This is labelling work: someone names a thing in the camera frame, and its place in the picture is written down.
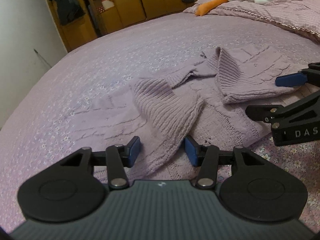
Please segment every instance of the white wall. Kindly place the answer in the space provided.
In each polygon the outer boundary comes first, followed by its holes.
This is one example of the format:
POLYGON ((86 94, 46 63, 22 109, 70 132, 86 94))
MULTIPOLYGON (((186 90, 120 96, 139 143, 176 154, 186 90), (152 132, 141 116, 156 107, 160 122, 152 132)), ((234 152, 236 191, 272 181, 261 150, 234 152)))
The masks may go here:
POLYGON ((46 0, 0 0, 0 127, 49 70, 66 55, 46 0))

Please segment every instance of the hanging clothes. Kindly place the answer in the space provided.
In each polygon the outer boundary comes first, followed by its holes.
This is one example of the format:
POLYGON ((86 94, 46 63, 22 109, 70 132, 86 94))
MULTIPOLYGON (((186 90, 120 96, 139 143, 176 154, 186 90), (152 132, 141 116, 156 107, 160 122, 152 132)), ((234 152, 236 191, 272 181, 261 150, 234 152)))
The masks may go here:
POLYGON ((57 13, 61 25, 67 25, 82 17, 84 11, 78 0, 54 0, 57 2, 57 13))

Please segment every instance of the round black disc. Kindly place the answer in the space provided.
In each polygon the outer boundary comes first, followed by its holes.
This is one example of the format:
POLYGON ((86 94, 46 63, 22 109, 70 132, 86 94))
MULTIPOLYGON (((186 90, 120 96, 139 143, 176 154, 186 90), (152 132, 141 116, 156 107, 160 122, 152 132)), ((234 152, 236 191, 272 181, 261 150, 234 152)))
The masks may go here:
POLYGON ((92 213, 105 195, 105 187, 89 173, 64 169, 28 179, 18 191, 18 202, 25 217, 63 223, 92 213))
POLYGON ((221 185, 220 198, 231 212, 241 217, 277 222, 298 218, 308 192, 299 179, 286 171, 276 166, 254 165, 241 167, 227 178, 221 185))

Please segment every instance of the black robotic claw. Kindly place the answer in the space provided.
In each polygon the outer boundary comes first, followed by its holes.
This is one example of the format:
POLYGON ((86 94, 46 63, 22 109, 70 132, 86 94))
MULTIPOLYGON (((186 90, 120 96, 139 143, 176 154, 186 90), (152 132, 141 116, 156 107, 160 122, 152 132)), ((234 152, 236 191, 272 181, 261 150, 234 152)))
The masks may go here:
POLYGON ((221 185, 221 202, 237 215, 259 222, 298 218, 307 202, 303 183, 251 150, 235 146, 221 151, 186 136, 184 149, 193 166, 201 166, 196 187, 213 189, 218 165, 231 165, 232 176, 221 185))
MULTIPOLYGON (((296 87, 309 83, 320 86, 320 62, 308 64, 309 68, 276 78, 276 86, 296 87)), ((253 121, 271 124, 276 146, 320 140, 320 91, 289 106, 248 106, 247 116, 253 121)))
POLYGON ((78 220, 96 210, 108 192, 129 186, 124 166, 133 166, 140 152, 138 136, 126 145, 103 152, 83 147, 25 181, 18 203, 28 219, 63 223, 78 220), (93 176, 94 166, 107 166, 108 187, 93 176))
POLYGON ((184 149, 201 167, 195 187, 187 180, 136 180, 130 186, 124 166, 133 166, 139 137, 103 152, 79 149, 20 187, 27 221, 7 239, 312 238, 298 221, 308 197, 300 180, 242 146, 221 151, 187 136, 184 149), (98 165, 107 166, 108 184, 93 177, 98 165), (218 165, 231 165, 232 175, 215 187, 218 165), (195 230, 199 222, 201 230, 195 230))

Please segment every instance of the purple knit sweater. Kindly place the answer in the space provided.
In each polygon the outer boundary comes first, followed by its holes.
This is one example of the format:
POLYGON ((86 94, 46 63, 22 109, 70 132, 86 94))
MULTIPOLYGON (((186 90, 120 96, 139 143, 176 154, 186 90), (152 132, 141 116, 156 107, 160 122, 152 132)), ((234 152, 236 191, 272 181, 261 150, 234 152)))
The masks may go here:
MULTIPOLYGON (((293 88, 274 83, 277 76, 301 68, 270 46, 217 47, 196 60, 140 77, 78 111, 72 120, 72 137, 81 147, 95 145, 87 135, 102 135, 105 144, 95 146, 105 148, 140 136, 142 152, 135 166, 127 170, 131 180, 181 179, 182 174, 183 179, 191 179, 196 169, 186 156, 173 158, 183 138, 190 134, 199 143, 208 142, 223 150, 249 146, 270 129, 251 121, 245 115, 246 106, 295 101, 279 97, 293 92, 293 88)), ((106 177, 105 169, 98 177, 106 177)))

